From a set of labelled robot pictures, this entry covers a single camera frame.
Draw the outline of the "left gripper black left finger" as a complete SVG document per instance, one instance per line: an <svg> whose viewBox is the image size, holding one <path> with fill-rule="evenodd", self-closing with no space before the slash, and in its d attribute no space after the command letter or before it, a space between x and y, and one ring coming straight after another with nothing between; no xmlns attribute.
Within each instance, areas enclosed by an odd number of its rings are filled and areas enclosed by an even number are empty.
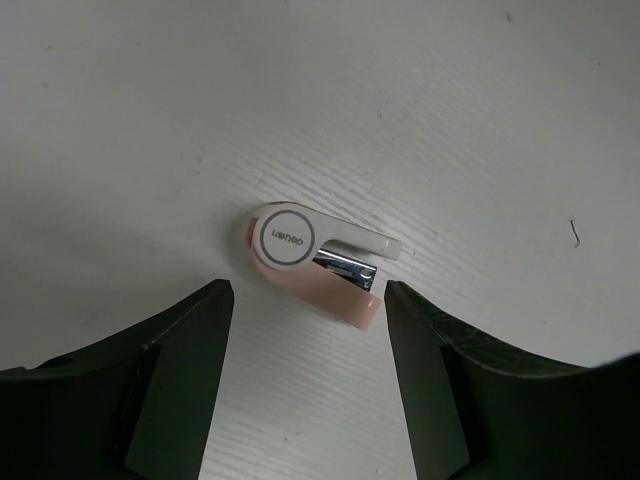
<svg viewBox="0 0 640 480"><path fill-rule="evenodd" d="M5 479L195 479L234 293L215 280L167 310L38 367L1 374Z"/></svg>

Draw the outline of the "pink white eraser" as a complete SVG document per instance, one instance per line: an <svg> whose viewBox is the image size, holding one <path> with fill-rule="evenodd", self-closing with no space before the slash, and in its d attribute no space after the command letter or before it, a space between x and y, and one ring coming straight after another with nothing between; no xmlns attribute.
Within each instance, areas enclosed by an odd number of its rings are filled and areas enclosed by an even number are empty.
<svg viewBox="0 0 640 480"><path fill-rule="evenodd" d="M328 249L331 242L390 260L403 249L387 235L299 203L268 203L249 217L246 246L269 283L366 330L383 304L371 292L377 267Z"/></svg>

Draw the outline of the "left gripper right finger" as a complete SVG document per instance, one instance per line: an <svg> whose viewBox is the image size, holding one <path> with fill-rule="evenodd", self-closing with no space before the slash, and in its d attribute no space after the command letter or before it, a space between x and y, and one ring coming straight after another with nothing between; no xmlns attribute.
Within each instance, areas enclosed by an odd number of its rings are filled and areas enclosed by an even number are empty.
<svg viewBox="0 0 640 480"><path fill-rule="evenodd" d="M421 479L635 479L639 357L542 357L385 289L388 333Z"/></svg>

